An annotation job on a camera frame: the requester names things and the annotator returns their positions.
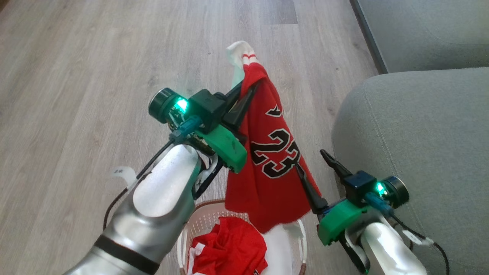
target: floor plank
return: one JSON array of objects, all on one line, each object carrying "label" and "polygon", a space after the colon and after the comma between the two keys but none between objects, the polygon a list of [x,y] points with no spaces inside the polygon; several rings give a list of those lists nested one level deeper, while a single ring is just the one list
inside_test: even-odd
[{"label": "floor plank", "polygon": [[[0,11],[0,266],[60,274],[101,232],[105,208],[169,131],[147,114],[154,93],[226,92],[225,48],[256,50],[281,94],[285,119],[329,201],[339,198],[319,149],[352,87],[375,66],[348,2],[9,1]],[[225,195],[226,173],[199,201]],[[308,274],[354,274],[304,218]],[[175,250],[158,274],[178,270]]]}]

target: white cable label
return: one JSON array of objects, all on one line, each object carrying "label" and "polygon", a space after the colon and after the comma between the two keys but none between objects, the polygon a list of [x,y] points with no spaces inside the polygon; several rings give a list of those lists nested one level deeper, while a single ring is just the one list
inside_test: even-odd
[{"label": "white cable label", "polygon": [[127,189],[130,191],[136,184],[136,173],[134,169],[127,166],[118,166],[112,170],[111,177],[123,178],[127,183]]},{"label": "white cable label", "polygon": [[430,238],[426,238],[424,240],[421,240],[420,238],[418,238],[416,235],[414,235],[413,233],[411,233],[408,230],[403,230],[402,233],[404,233],[404,235],[406,235],[406,237],[408,237],[413,243],[420,245],[420,246],[432,245],[434,243]]}]

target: black cable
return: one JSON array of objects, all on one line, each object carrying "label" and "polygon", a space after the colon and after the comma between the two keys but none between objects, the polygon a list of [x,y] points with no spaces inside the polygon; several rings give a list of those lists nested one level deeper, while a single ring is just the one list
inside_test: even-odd
[{"label": "black cable", "polygon": [[[173,138],[170,138],[170,140],[150,159],[150,161],[143,167],[141,172],[136,176],[136,179],[139,180],[144,173],[150,168],[151,164],[156,161],[156,159],[173,143]],[[111,213],[112,208],[114,205],[122,198],[127,193],[128,189],[127,187],[122,190],[122,192],[117,195],[117,197],[111,202],[109,207],[107,208],[107,211],[105,211],[105,216],[104,216],[104,224],[103,224],[103,230],[107,227],[107,221],[109,220],[109,214]]]},{"label": "black cable", "polygon": [[[394,214],[391,214],[391,217],[400,225],[402,226],[404,229],[406,229],[407,231],[413,233],[414,235],[418,236],[419,238],[422,238],[423,240],[426,239],[425,236],[419,234],[418,232],[412,230],[409,226],[407,226],[405,223],[403,223],[398,217],[396,217]],[[445,251],[443,250],[443,248],[437,244],[436,242],[433,242],[433,246],[435,246],[436,248],[438,248],[438,250],[442,253],[442,256],[443,256],[443,260],[445,261],[445,267],[446,267],[446,275],[450,275],[450,263],[448,262],[448,257],[446,256],[446,253]]]}]

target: gray sofa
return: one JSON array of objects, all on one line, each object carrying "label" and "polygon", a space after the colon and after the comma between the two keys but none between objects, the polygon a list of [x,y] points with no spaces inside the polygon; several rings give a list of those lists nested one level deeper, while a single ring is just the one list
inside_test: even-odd
[{"label": "gray sofa", "polygon": [[[489,274],[489,0],[352,5],[385,74],[342,103],[337,159],[401,178],[411,199],[398,216],[445,249],[450,273]],[[445,274],[435,248],[413,251]]]}]

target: green light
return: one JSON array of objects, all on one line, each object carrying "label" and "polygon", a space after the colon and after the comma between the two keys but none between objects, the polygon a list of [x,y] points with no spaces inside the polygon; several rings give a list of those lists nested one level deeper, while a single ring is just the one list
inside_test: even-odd
[{"label": "green light", "polygon": [[377,191],[379,193],[383,193],[384,191],[384,186],[381,183],[377,183]]},{"label": "green light", "polygon": [[182,110],[182,113],[185,113],[187,111],[187,106],[188,106],[188,102],[184,98],[179,99],[175,103],[175,108],[179,108],[180,110]]}]

